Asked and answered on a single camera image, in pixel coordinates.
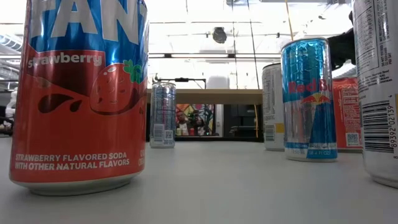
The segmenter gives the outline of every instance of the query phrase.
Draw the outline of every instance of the can rim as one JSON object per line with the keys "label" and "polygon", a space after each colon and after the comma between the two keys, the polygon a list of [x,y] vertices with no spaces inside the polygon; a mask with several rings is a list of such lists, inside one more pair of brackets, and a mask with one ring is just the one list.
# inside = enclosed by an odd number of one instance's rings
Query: can rim
{"label": "can rim", "polygon": [[155,84],[161,84],[161,83],[163,83],[163,84],[171,84],[171,85],[175,86],[175,83],[172,83],[172,82],[154,82],[154,83],[152,83],[152,86],[155,85]]}
{"label": "can rim", "polygon": [[271,67],[271,66],[273,66],[273,65],[282,65],[282,64],[281,64],[281,63],[273,63],[273,64],[270,64],[270,65],[264,66],[264,68],[262,68],[262,69],[264,70],[264,69],[266,69],[267,67]]}
{"label": "can rim", "polygon": [[333,81],[341,81],[341,80],[345,80],[345,79],[357,79],[357,77],[336,77],[336,78],[332,78]]}
{"label": "can rim", "polygon": [[292,40],[292,41],[290,41],[289,43],[285,44],[285,45],[282,47],[282,50],[284,50],[284,49],[285,49],[287,46],[289,46],[290,44],[293,44],[293,43],[296,43],[296,42],[299,42],[299,41],[302,41],[302,40],[325,40],[326,42],[329,43],[329,40],[326,39],[326,38],[324,38],[324,37],[305,37],[305,38],[301,38],[301,39],[298,39],[298,40]]}

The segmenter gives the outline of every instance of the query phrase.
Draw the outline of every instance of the red bull can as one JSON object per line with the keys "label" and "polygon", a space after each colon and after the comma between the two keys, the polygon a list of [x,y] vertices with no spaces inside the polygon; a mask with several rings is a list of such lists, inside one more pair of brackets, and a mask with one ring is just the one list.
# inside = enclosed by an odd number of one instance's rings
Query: red bull can
{"label": "red bull can", "polygon": [[151,148],[174,148],[176,106],[175,84],[156,82],[152,85],[149,136]]}
{"label": "red bull can", "polygon": [[121,187],[144,169],[143,0],[28,0],[10,179],[41,195]]}
{"label": "red bull can", "polygon": [[335,161],[336,126],[326,39],[300,39],[282,49],[282,92],[287,158]]}

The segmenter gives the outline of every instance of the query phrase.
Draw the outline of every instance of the wooden shelf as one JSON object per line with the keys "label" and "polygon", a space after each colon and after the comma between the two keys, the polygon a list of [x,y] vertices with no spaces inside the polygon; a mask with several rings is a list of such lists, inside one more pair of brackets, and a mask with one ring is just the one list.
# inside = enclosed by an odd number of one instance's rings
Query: wooden shelf
{"label": "wooden shelf", "polygon": [[[151,89],[147,92],[150,103]],[[183,90],[177,89],[177,103],[222,104],[222,105],[261,105],[262,90]]]}

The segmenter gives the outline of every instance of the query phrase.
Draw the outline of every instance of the fanta can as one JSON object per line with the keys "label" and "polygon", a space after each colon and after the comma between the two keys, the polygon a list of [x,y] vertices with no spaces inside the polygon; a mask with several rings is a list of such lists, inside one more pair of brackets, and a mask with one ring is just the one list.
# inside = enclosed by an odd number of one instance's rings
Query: fanta can
{"label": "fanta can", "polygon": [[14,183],[88,194],[144,169],[146,18],[144,0],[27,0]]}

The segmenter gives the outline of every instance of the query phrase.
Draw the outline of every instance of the fluorescent light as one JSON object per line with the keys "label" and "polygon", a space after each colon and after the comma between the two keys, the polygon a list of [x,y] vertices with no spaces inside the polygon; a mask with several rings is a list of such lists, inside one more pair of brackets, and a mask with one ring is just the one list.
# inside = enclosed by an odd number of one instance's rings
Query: fluorescent light
{"label": "fluorescent light", "polygon": [[172,58],[228,58],[228,54],[172,54]]}
{"label": "fluorescent light", "polygon": [[164,58],[164,54],[149,54],[149,58]]}
{"label": "fluorescent light", "polygon": [[0,55],[0,59],[3,60],[19,60],[21,59],[20,55]]}
{"label": "fluorescent light", "polygon": [[[254,58],[254,54],[236,54],[236,58]],[[280,58],[280,54],[256,54],[256,58]]]}

